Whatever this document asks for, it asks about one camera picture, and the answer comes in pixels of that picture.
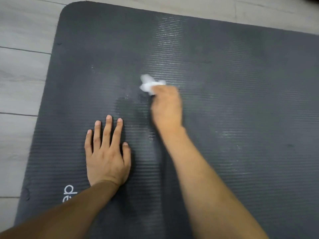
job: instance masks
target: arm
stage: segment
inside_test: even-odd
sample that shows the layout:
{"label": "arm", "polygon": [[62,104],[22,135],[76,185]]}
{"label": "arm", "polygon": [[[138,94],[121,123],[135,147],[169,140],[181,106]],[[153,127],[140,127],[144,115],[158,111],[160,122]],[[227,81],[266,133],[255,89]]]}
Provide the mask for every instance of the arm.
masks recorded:
{"label": "arm", "polygon": [[9,238],[83,238],[98,212],[117,192],[128,178],[131,166],[130,148],[123,143],[123,158],[120,138],[123,122],[119,119],[110,145],[112,117],[107,116],[101,142],[101,122],[86,135],[86,167],[91,187],[46,213],[0,234],[0,239]]}
{"label": "arm", "polygon": [[175,87],[155,86],[155,125],[175,165],[196,238],[268,239],[257,221],[210,167],[182,127]]}

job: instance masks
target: hand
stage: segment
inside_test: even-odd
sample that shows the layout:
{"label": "hand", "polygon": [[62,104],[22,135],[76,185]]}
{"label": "hand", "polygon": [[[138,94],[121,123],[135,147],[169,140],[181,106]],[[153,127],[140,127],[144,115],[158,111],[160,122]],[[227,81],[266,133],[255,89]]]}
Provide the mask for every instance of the hand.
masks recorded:
{"label": "hand", "polygon": [[131,150],[129,145],[123,143],[123,158],[120,152],[120,140],[123,127],[123,120],[117,120],[112,143],[110,145],[112,117],[106,117],[106,124],[101,142],[101,122],[96,121],[93,136],[92,151],[92,130],[88,130],[85,139],[86,169],[90,185],[101,181],[111,181],[121,186],[127,180],[131,169]]}
{"label": "hand", "polygon": [[151,107],[153,121],[163,133],[174,132],[182,127],[182,103],[178,89],[174,86],[152,87],[155,97]]}

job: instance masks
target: wooden floor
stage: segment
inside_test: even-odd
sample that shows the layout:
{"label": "wooden floor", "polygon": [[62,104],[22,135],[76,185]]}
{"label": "wooden floor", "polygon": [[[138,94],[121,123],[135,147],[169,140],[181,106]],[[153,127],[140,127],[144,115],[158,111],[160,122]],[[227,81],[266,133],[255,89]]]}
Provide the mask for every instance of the wooden floor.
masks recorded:
{"label": "wooden floor", "polygon": [[[61,10],[80,0],[0,0],[0,231],[13,225]],[[91,0],[319,34],[305,0]]]}

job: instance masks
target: gray yoga mat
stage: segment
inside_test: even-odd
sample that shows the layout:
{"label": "gray yoga mat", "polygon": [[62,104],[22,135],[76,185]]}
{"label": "gray yoga mat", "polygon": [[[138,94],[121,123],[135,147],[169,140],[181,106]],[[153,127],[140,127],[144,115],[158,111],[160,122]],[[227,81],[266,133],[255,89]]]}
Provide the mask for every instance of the gray yoga mat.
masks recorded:
{"label": "gray yoga mat", "polygon": [[270,238],[319,237],[318,36],[94,2],[61,13],[16,224],[89,187],[85,134],[111,114],[133,168],[90,236],[191,237],[141,74],[179,88],[192,141]]}

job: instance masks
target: left hand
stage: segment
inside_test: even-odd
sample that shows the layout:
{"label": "left hand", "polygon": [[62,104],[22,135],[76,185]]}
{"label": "left hand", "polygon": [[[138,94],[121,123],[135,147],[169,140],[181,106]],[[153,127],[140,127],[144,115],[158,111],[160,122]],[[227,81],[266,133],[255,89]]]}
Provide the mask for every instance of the left hand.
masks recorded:
{"label": "left hand", "polygon": [[114,130],[112,143],[110,144],[112,117],[106,117],[106,124],[101,141],[101,121],[96,121],[93,136],[92,151],[92,130],[88,130],[85,139],[86,169],[87,178],[90,185],[101,181],[111,181],[118,187],[125,183],[131,169],[131,150],[129,145],[124,142],[123,157],[120,152],[120,140],[123,127],[123,120],[117,120]]}

